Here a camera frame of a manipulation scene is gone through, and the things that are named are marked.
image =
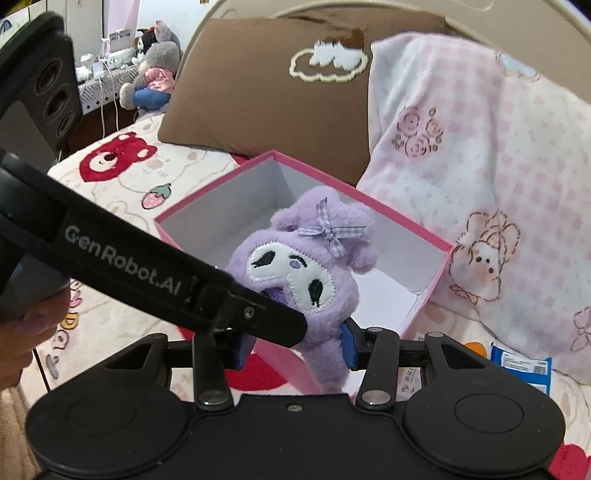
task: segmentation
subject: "screw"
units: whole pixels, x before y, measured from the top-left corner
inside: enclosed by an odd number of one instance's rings
[[[255,309],[252,307],[246,307],[243,316],[246,320],[252,320],[255,317]]]
[[[392,397],[384,390],[368,390],[361,395],[361,400],[368,405],[385,405]]]
[[[203,405],[217,407],[228,401],[228,394],[221,390],[207,390],[199,395],[199,401]]]

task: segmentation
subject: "brown pillow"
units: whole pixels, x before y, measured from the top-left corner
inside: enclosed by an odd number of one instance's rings
[[[177,80],[158,139],[249,156],[278,150],[355,185],[369,163],[371,44],[444,28],[437,15],[386,7],[210,20]],[[318,41],[324,49],[315,56],[337,54],[338,65],[310,66]]]

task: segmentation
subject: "pink plush clothing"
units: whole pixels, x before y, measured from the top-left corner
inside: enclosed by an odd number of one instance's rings
[[[146,70],[145,78],[148,82],[147,88],[157,92],[172,93],[174,89],[173,72],[159,67],[152,67]]]

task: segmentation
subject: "gray plush bear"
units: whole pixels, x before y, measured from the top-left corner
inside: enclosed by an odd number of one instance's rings
[[[171,41],[172,32],[164,22],[155,23],[154,34],[156,42],[140,63],[138,76],[133,83],[124,83],[119,91],[119,103],[126,110],[141,108],[151,112],[160,110],[170,101],[180,51]]]

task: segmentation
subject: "blue package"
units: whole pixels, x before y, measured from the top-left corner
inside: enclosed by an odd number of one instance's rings
[[[499,365],[503,370],[511,372],[542,393],[550,395],[551,358],[547,358],[546,360],[530,360],[529,358],[506,352],[493,345],[491,349],[491,362]]]

